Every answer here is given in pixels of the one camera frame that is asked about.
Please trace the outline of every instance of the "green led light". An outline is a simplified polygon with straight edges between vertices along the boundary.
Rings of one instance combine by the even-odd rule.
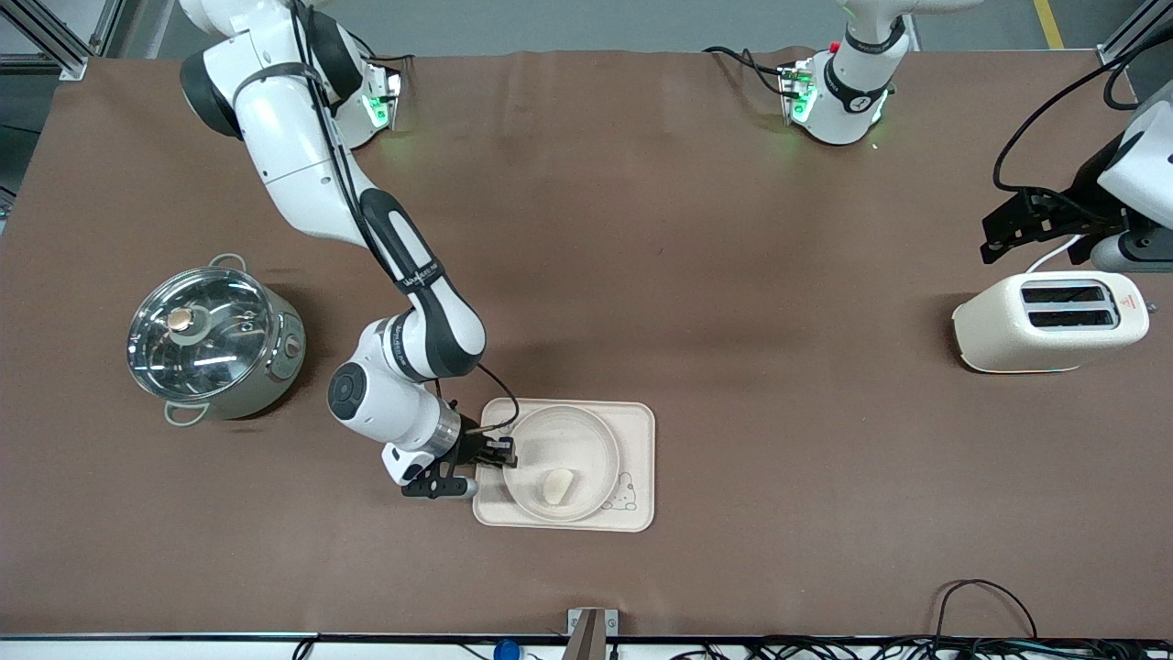
[[[371,123],[375,128],[382,128],[387,125],[387,104],[379,98],[371,98],[366,95],[362,96],[362,102],[366,104],[367,115],[371,117]]]
[[[806,91],[794,101],[794,109],[791,111],[791,116],[799,123],[805,122],[811,116],[811,108],[814,107],[814,102],[818,100],[819,90],[813,84],[807,87]]]

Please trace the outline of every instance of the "pot handle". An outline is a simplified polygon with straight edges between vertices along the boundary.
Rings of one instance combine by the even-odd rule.
[[[183,428],[183,427],[192,427],[195,424],[198,424],[199,421],[203,420],[208,415],[208,409],[210,409],[210,408],[211,408],[211,406],[206,404],[206,403],[201,403],[201,404],[196,404],[196,406],[187,406],[187,404],[182,404],[182,403],[167,402],[167,403],[163,404],[163,419],[167,420],[167,423],[170,424],[170,426],[172,426],[172,427],[181,427],[181,428]],[[191,419],[191,420],[189,420],[187,422],[179,422],[178,420],[175,419],[175,411],[176,410],[198,410],[199,413],[194,419]]]
[[[244,257],[242,257],[236,252],[224,252],[223,254],[216,254],[215,257],[212,257],[212,260],[208,263],[208,265],[219,265],[226,260],[233,260],[233,259],[240,263],[240,267],[238,267],[237,270],[239,270],[240,272],[249,272],[249,265],[244,263]]]

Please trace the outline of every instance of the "beige tray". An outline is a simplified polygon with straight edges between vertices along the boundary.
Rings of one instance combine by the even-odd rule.
[[[555,400],[518,400],[517,421],[551,406],[576,406],[597,415],[611,428],[619,445],[619,482],[603,508],[581,520],[550,523],[530,516],[506,489],[501,470],[476,467],[480,488],[473,498],[473,515],[494,528],[541,528],[548,530],[595,530],[604,532],[642,532],[656,515],[656,416],[642,403],[585,402]],[[481,413],[482,424],[504,422],[513,414],[507,399],[493,400]],[[504,434],[509,429],[495,435]]]

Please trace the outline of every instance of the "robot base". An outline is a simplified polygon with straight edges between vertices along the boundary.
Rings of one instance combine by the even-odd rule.
[[[880,121],[880,111],[888,91],[867,110],[849,113],[843,103],[827,89],[823,70],[830,59],[829,50],[816,53],[809,60],[795,63],[798,80],[782,79],[784,89],[796,91],[798,98],[782,97],[782,114],[787,121],[806,129],[812,137],[828,144],[850,144],[867,134]]]

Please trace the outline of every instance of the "yellow floor stripe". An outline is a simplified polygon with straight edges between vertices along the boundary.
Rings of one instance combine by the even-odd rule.
[[[1035,0],[1035,13],[1038,14],[1038,22],[1043,26],[1046,47],[1063,48],[1063,38],[1059,36],[1059,26],[1055,22],[1051,4],[1047,0]]]

